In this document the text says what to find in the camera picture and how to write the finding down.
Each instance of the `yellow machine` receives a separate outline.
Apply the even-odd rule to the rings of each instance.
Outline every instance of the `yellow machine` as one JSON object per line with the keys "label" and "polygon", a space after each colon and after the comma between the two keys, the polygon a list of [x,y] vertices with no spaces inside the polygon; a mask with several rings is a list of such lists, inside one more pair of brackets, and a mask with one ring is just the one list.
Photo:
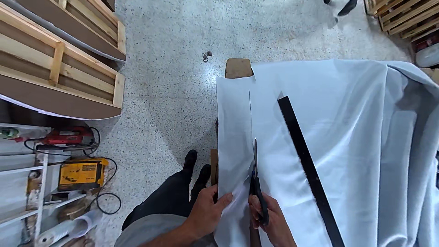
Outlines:
{"label": "yellow machine", "polygon": [[66,161],[59,172],[58,191],[101,187],[107,165],[104,158]]}

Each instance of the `person's foot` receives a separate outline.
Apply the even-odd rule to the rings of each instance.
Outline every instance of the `person's foot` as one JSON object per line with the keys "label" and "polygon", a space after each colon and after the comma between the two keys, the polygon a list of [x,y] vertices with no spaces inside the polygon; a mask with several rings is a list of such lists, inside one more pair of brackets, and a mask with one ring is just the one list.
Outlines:
{"label": "person's foot", "polygon": [[197,181],[195,181],[195,184],[207,184],[210,178],[210,165],[206,164],[201,168],[200,175],[198,176]]}
{"label": "person's foot", "polygon": [[184,158],[183,169],[194,169],[195,162],[197,161],[197,151],[191,149],[187,152],[186,157]]}

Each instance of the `metal ruler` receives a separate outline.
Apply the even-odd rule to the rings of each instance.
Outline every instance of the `metal ruler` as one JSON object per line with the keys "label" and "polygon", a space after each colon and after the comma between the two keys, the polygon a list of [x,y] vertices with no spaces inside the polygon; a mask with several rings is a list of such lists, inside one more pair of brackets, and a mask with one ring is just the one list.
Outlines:
{"label": "metal ruler", "polygon": [[300,130],[300,126],[297,122],[296,115],[294,114],[293,107],[291,106],[290,99],[288,96],[285,96],[281,99],[278,99],[277,102],[281,108],[282,115],[284,115],[288,130],[290,131],[291,138],[294,146],[296,147],[297,155],[299,156],[306,179],[308,180],[314,199],[316,200],[320,215],[323,218],[323,222],[332,246],[344,247],[345,244],[343,243],[342,236],[338,230],[337,223],[335,222],[334,215],[332,214],[331,207],[329,206],[328,199],[326,198],[325,191],[323,190],[322,183],[320,182],[313,159],[311,158],[311,154],[306,146],[305,139],[302,131]]}

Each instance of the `terrazzo floor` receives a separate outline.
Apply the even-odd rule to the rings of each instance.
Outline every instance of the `terrazzo floor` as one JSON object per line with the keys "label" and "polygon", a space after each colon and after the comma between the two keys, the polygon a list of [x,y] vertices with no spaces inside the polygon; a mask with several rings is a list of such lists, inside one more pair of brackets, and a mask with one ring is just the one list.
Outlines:
{"label": "terrazzo floor", "polygon": [[[198,151],[194,177],[216,148],[216,76],[228,58],[252,62],[328,58],[403,60],[406,44],[387,37],[365,15],[363,1],[347,16],[346,0],[117,0],[126,26],[122,115],[92,121],[102,134],[98,155],[119,169],[105,189],[122,199],[94,230],[96,246],[113,246],[130,211]],[[202,53],[212,51],[207,63]],[[118,206],[101,199],[104,209]]]}

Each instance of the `black scissor handle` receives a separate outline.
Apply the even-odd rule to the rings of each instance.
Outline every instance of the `black scissor handle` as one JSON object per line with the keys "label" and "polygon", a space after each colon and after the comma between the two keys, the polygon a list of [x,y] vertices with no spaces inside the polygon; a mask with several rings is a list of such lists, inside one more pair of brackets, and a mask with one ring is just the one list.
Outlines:
{"label": "black scissor handle", "polygon": [[265,201],[264,196],[262,195],[261,184],[259,184],[259,178],[255,177],[253,183],[255,188],[254,192],[259,199],[259,203],[261,204],[262,215],[259,214],[259,223],[262,225],[268,225],[269,218],[268,218],[267,202]]}

